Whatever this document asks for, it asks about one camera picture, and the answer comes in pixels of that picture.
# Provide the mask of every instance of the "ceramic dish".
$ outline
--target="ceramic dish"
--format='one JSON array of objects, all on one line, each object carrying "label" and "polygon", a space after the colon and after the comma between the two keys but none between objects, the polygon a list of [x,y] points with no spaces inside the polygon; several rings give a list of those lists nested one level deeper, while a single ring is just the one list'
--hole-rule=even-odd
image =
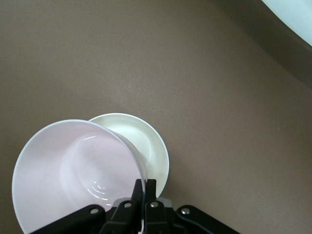
[{"label": "ceramic dish", "polygon": [[131,197],[138,178],[144,189],[146,176],[127,144],[85,120],[64,120],[37,132],[13,173],[13,205],[22,230],[33,232],[91,204],[108,211],[115,200]]},{"label": "ceramic dish", "polygon": [[168,152],[158,132],[144,120],[122,113],[110,113],[90,120],[127,138],[141,153],[148,179],[156,179],[156,196],[163,191],[169,174]]}]

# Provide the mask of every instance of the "tabletop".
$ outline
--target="tabletop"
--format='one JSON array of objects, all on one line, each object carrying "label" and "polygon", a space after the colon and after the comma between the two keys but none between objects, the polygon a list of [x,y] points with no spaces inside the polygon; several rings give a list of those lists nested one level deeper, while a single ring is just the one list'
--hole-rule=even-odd
[{"label": "tabletop", "polygon": [[0,11],[0,233],[22,233],[11,182],[28,139],[105,113],[162,136],[161,196],[175,208],[242,234],[311,233],[312,88],[215,1],[17,0]]}]

